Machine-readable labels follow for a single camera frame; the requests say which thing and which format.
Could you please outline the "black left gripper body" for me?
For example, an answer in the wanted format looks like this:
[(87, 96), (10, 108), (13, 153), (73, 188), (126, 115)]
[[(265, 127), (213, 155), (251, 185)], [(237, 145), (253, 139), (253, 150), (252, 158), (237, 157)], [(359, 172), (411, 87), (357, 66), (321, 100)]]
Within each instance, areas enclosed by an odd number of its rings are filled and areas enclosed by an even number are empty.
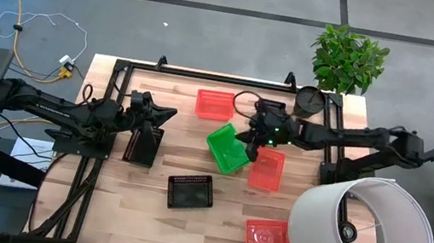
[(131, 124), (153, 125), (153, 107), (154, 103), (150, 100), (130, 100), (130, 107), (127, 109), (126, 118)]

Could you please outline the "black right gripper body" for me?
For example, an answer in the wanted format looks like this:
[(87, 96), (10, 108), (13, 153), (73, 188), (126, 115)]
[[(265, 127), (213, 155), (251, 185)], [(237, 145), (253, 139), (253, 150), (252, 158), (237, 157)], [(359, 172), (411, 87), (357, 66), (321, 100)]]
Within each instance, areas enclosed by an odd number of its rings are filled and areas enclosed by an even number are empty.
[(263, 147), (272, 145), (291, 144), (292, 139), (298, 136), (300, 124), (296, 119), (286, 113), (276, 110), (259, 111), (253, 116), (250, 123), (251, 130), (256, 132), (253, 143)]

